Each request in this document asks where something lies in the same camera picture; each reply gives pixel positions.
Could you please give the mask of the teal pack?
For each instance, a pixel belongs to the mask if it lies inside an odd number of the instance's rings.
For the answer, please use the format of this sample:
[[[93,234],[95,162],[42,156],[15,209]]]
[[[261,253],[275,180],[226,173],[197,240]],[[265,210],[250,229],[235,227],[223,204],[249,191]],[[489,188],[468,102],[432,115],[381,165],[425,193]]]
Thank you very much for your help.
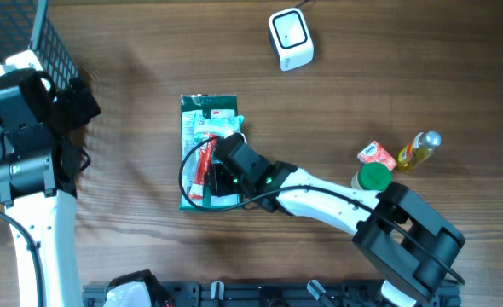
[[[229,118],[206,119],[195,115],[193,119],[193,144],[196,145],[213,136],[227,137],[234,133],[241,133],[241,125],[245,117],[238,115]]]

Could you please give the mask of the green 3M package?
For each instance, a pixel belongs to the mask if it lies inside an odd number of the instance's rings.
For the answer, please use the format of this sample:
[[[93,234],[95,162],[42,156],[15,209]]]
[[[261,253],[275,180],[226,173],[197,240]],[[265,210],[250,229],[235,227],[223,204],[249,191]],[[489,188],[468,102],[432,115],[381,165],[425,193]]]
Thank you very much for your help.
[[[189,95],[181,97],[181,142],[182,142],[182,169],[181,186],[184,190],[180,209],[182,211],[206,210],[221,211],[241,202],[239,194],[216,197],[210,194],[209,188],[204,186],[204,199],[201,205],[197,206],[188,196],[189,189],[194,179],[194,173],[198,160],[198,150],[201,145],[214,140],[210,137],[198,144],[193,144],[193,119],[195,115],[206,119],[229,118],[240,115],[238,112],[238,99],[234,95]],[[220,163],[211,157],[211,164]]]

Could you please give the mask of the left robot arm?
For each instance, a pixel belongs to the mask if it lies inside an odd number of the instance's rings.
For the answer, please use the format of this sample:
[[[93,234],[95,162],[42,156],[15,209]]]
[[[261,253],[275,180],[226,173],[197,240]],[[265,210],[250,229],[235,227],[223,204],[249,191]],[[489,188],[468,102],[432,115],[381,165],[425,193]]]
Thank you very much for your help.
[[[77,174],[89,155],[71,133],[101,109],[81,78],[59,88],[34,68],[0,73],[0,219],[14,240],[20,304],[81,306]]]

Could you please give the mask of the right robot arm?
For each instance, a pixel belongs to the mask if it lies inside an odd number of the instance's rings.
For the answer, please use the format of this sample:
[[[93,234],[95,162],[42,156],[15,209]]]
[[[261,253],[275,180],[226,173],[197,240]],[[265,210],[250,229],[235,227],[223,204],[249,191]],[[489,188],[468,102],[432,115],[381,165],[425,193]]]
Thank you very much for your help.
[[[395,305],[428,304],[453,269],[465,237],[412,189],[391,182],[360,190],[314,177],[296,165],[269,162],[240,133],[217,136],[213,157],[252,203],[267,212],[311,218],[352,237],[385,278],[381,294]]]

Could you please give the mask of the yellow oil bottle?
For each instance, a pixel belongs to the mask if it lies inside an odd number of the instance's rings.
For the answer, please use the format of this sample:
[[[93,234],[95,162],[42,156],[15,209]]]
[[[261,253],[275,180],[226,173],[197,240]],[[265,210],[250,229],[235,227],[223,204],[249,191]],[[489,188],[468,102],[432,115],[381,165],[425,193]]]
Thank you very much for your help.
[[[397,155],[397,170],[409,172],[429,159],[441,145],[442,137],[436,131],[420,132]]]

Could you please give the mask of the green lidded jar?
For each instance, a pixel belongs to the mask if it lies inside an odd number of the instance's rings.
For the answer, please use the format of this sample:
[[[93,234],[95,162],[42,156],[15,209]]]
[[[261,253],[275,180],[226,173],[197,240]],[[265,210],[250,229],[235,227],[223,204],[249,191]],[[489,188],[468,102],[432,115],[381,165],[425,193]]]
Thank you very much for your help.
[[[371,162],[352,177],[351,187],[360,190],[385,191],[392,182],[391,171],[379,162]]]

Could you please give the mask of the grey plastic mesh basket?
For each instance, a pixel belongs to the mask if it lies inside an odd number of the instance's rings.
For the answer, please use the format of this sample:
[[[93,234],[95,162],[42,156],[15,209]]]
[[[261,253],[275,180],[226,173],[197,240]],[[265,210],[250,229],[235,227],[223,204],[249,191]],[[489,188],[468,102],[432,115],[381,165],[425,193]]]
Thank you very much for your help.
[[[37,69],[48,72],[59,90],[78,76],[78,69],[48,16],[47,0],[0,0],[0,64],[27,50],[38,58]]]

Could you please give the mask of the red stick sachet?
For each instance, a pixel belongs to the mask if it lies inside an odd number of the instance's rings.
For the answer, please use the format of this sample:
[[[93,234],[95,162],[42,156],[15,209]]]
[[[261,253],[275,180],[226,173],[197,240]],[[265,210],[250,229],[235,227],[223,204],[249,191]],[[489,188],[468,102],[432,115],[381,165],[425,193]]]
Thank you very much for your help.
[[[211,157],[216,145],[216,140],[211,140],[200,146],[198,160],[194,173],[194,179],[189,189],[189,198],[197,205],[201,205],[204,199],[205,174],[211,164]]]

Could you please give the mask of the orange tissue box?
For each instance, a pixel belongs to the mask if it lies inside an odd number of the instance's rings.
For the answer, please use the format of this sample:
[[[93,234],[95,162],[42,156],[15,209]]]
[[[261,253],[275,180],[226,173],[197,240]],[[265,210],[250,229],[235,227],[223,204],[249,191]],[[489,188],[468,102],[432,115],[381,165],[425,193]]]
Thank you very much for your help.
[[[396,168],[396,160],[377,141],[373,141],[357,154],[357,158],[365,165],[377,162],[386,166],[390,171]]]

